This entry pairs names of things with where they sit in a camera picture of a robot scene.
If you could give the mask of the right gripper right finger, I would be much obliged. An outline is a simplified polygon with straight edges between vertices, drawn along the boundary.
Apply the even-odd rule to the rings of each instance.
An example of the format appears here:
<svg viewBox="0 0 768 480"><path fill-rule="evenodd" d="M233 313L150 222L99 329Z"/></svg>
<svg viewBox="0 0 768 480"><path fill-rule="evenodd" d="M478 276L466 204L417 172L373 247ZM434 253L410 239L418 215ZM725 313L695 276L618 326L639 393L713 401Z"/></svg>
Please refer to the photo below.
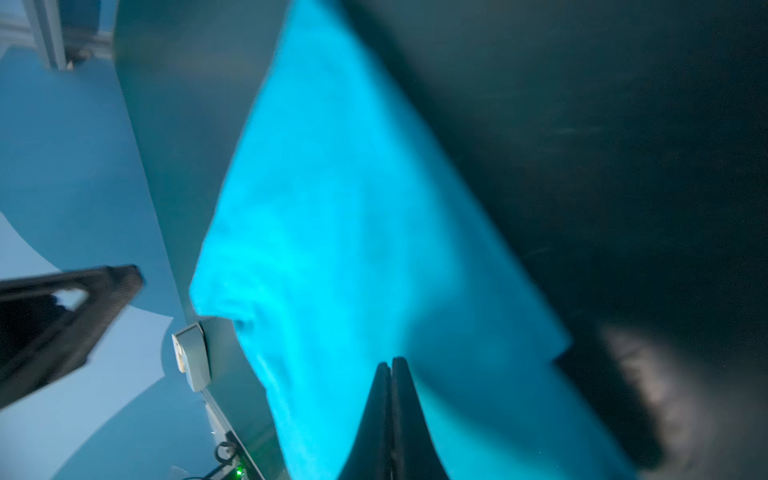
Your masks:
<svg viewBox="0 0 768 480"><path fill-rule="evenodd" d="M391 369L393 479L448 480L437 455L407 361Z"/></svg>

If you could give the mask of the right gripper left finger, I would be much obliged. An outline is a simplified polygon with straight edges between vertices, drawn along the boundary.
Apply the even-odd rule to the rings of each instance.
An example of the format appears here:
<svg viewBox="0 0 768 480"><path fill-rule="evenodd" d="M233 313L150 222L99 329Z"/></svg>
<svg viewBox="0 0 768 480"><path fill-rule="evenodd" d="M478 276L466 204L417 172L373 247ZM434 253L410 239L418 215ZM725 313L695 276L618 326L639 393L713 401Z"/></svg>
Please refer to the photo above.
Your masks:
<svg viewBox="0 0 768 480"><path fill-rule="evenodd" d="M377 366L358 431L339 480L393 478L391 370Z"/></svg>

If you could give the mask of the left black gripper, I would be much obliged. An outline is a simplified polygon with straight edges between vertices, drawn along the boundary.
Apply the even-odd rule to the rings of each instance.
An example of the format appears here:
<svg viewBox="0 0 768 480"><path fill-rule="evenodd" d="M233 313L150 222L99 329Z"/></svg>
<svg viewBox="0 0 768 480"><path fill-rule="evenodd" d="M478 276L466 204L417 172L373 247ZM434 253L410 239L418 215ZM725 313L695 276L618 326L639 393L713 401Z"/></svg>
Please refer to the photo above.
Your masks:
<svg viewBox="0 0 768 480"><path fill-rule="evenodd" d="M83 367L144 286L135 265L1 282L1 407Z"/></svg>

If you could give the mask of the teal printed t shirt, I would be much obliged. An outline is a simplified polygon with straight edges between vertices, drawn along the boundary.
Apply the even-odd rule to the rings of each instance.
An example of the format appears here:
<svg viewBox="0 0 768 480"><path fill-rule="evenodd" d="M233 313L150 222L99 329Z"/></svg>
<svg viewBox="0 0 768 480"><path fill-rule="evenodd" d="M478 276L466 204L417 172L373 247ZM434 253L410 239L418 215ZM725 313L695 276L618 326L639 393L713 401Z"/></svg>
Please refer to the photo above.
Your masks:
<svg viewBox="0 0 768 480"><path fill-rule="evenodd" d="M336 1L290 4L189 289L228 319L287 470L334 479L406 359L452 479L632 479L559 318Z"/></svg>

